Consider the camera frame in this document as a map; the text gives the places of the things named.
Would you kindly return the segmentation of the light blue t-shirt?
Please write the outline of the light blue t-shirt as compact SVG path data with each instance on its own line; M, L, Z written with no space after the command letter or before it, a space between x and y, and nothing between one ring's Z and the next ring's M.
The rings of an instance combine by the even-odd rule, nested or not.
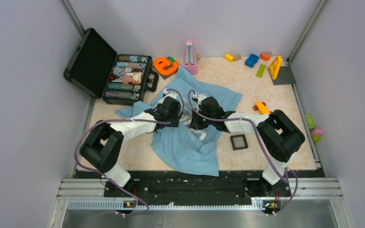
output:
M197 81L187 70L180 68L176 77L165 86L166 89L179 91L184 101L184 113L177 128L165 127L154 133L152 149L156 155L171 168L187 174L219 176L216 141L221 132L214 126L204 130L189 127L192 108L188 102L188 92L213 96L225 111L236 110L241 93L236 93L219 85Z

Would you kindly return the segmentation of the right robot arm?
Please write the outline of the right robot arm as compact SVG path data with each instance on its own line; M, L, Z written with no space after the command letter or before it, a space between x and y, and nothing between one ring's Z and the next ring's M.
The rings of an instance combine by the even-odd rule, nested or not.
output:
M279 181L287 182L288 163L305 142L300 129L281 110L270 114L242 114L225 111L212 96L193 94L189 96L192 107L190 127L203 130L213 126L226 133L248 133L256 136L268 164L259 183L260 191L272 196L279 190Z

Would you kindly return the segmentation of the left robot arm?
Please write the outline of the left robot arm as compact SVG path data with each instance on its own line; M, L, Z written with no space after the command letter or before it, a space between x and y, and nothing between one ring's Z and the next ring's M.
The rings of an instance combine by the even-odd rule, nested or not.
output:
M177 93L168 93L160 99L156 108L146 109L133 118L97 122L78 152L101 175L116 183L115 190L121 196L128 196L134 187L130 173L118 160L122 144L141 134L178 127L181 110Z

